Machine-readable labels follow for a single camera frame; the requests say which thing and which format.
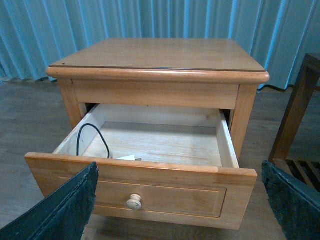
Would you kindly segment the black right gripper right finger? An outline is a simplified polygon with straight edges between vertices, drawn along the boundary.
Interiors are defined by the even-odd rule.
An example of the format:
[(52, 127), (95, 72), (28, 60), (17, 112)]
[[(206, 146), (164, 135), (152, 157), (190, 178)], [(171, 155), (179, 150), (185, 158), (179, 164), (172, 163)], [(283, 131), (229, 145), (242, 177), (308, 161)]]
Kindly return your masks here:
[(288, 240), (320, 238), (320, 193), (265, 160), (262, 182), (269, 205)]

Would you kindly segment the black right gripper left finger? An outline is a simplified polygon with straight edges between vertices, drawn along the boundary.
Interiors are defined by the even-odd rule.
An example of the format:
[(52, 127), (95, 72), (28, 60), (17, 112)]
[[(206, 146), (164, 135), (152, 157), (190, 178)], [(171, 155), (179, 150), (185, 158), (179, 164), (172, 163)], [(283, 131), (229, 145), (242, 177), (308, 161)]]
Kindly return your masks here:
[(96, 202), (95, 162), (0, 230), (2, 240), (80, 240)]

